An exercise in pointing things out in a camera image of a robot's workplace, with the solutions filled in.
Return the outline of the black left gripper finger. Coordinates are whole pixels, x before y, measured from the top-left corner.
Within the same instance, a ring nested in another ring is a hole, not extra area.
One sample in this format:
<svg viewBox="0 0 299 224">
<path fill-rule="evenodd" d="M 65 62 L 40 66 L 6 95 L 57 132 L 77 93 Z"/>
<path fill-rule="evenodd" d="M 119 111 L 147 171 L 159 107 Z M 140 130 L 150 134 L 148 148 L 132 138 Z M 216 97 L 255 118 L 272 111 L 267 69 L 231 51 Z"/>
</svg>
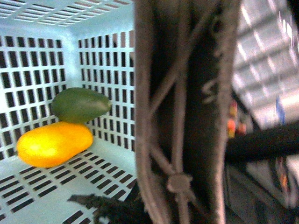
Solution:
<svg viewBox="0 0 299 224">
<path fill-rule="evenodd" d="M 133 203 L 95 194 L 71 195 L 67 201 L 78 203 L 86 208 L 95 208 L 94 222 L 96 224 L 102 223 L 100 218 L 106 218 L 112 224 L 142 223 L 142 210 Z"/>
</svg>

